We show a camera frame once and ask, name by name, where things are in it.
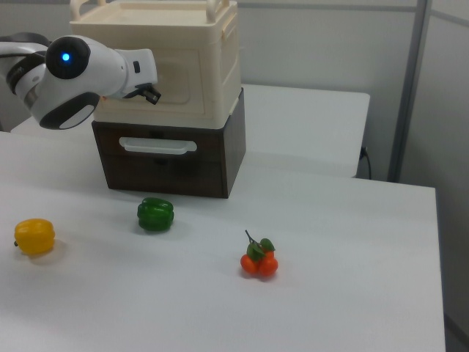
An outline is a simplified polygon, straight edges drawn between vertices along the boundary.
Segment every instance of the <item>white plastic box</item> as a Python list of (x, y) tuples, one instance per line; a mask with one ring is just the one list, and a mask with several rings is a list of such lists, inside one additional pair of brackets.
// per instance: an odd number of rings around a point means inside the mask
[(139, 96), (102, 99), (96, 121), (224, 127), (241, 92), (235, 1), (98, 0), (96, 8), (80, 15), (85, 2), (70, 2), (73, 34), (109, 48), (152, 50), (155, 88), (162, 94), (155, 106)]

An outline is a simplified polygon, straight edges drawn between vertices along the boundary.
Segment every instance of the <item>white table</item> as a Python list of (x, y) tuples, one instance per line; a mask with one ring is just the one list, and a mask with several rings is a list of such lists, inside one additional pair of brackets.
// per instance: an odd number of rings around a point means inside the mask
[[(229, 199), (160, 195), (175, 220), (147, 235), (150, 194), (107, 189), (94, 143), (0, 133), (0, 346), (41, 351), (444, 352), (435, 190), (259, 165)], [(24, 219), (56, 245), (14, 247)], [(278, 273), (240, 273), (256, 238)]]
[[(244, 85), (246, 147), (266, 167), (353, 177), (358, 167), (369, 95)], [(89, 118), (66, 131), (30, 118), (12, 133), (95, 143)]]

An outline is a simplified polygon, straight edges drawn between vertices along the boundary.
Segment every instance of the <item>green bell pepper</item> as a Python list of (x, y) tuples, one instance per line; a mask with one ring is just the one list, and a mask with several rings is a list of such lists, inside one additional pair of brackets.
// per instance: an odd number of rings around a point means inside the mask
[(139, 205), (139, 226), (148, 231), (163, 231), (170, 228), (174, 219), (173, 204), (158, 198), (145, 198)]

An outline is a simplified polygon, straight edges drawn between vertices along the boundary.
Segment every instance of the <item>cabinet handle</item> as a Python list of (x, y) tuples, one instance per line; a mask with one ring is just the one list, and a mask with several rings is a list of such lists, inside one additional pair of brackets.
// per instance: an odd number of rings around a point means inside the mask
[(173, 139), (121, 137), (119, 144), (128, 152), (138, 153), (183, 155), (197, 150), (197, 144), (193, 141)]

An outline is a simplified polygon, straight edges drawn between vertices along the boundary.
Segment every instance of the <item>green leaf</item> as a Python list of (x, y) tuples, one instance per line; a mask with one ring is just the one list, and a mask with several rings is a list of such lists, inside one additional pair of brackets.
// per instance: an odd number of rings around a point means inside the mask
[(268, 251), (275, 251), (276, 248), (273, 246), (272, 242), (268, 238), (263, 238), (260, 242), (260, 245), (263, 249)]
[(265, 257), (265, 253), (262, 251), (262, 249), (259, 248), (259, 246), (255, 243), (251, 243), (248, 246), (248, 249), (246, 250), (246, 254), (248, 257), (250, 257), (254, 262), (261, 260), (263, 257)]

